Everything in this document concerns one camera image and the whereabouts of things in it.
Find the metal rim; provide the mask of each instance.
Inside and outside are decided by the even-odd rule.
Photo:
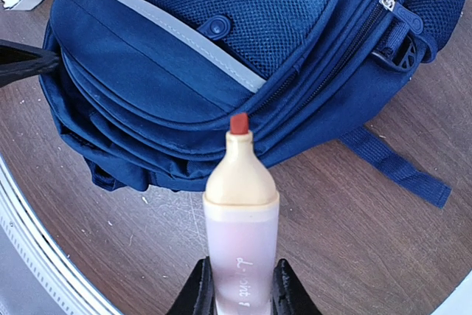
[[[68,315],[121,315],[46,231],[0,155],[0,226],[29,270]]]

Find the black clip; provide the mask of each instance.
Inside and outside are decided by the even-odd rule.
[[[372,55],[384,66],[397,72],[409,72],[417,63],[417,49],[410,36],[406,36],[392,59],[385,53],[374,49]]]
[[[58,56],[44,49],[0,40],[0,88],[33,75],[53,71]]]

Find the wood grain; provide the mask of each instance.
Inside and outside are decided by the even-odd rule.
[[[40,45],[51,0],[0,13],[0,37]],[[472,4],[446,50],[373,120],[397,151],[454,187],[443,210],[337,142],[274,168],[279,256],[326,315],[426,315],[472,267]],[[59,139],[35,78],[0,90],[0,151],[65,253],[125,314],[164,314],[206,255],[201,196],[106,193]]]

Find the white floor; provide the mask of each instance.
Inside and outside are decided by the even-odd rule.
[[[432,315],[472,314],[472,272]]]

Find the zipper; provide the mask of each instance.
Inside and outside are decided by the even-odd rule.
[[[353,58],[354,54],[359,50],[361,45],[365,42],[367,36],[371,33],[372,28],[380,20],[381,16],[385,13],[385,8],[381,4],[376,4],[374,10],[370,13],[369,18],[364,22],[361,29],[354,37],[353,42],[347,47],[346,52],[338,63],[331,69],[330,74],[318,85],[318,87],[311,93],[311,95],[304,101],[301,106],[298,107],[296,113],[300,112],[312,99],[319,94],[319,92],[333,80],[339,72],[346,66],[346,64]]]
[[[420,35],[423,32],[424,23],[422,18],[406,9],[397,0],[380,0],[379,2],[385,10],[388,10],[394,17],[406,24],[415,35]]]
[[[268,97],[262,105],[258,106],[256,111],[252,112],[249,117],[253,117],[255,114],[258,114],[261,112],[264,108],[269,106],[271,103],[273,103],[275,100],[277,100],[282,94],[285,92],[286,89],[293,83],[294,79],[298,76],[298,71],[293,72],[288,76],[287,79],[284,80],[281,86],[270,96]]]
[[[378,21],[381,19],[381,16],[385,14],[385,11],[388,10],[393,14],[394,17],[398,18],[400,21],[404,22],[409,30],[414,34],[420,34],[423,31],[423,20],[420,16],[416,15],[412,11],[406,9],[400,2],[397,0],[379,0],[375,5],[373,11],[370,13],[367,20],[364,22],[357,35],[354,37],[353,41],[346,49],[346,52],[343,54],[338,63],[334,66],[328,76],[318,85],[318,87],[311,93],[311,95],[298,107],[295,114],[300,112],[312,99],[319,94],[319,92],[330,83],[341,70],[346,66],[347,63],[353,58],[354,54],[359,50],[362,44],[365,42],[369,34],[372,32],[372,29],[377,25]],[[262,111],[269,104],[273,103],[278,99],[284,91],[293,83],[293,81],[298,77],[298,72],[294,72],[290,75],[284,83],[267,99],[264,103],[257,108],[250,116]]]

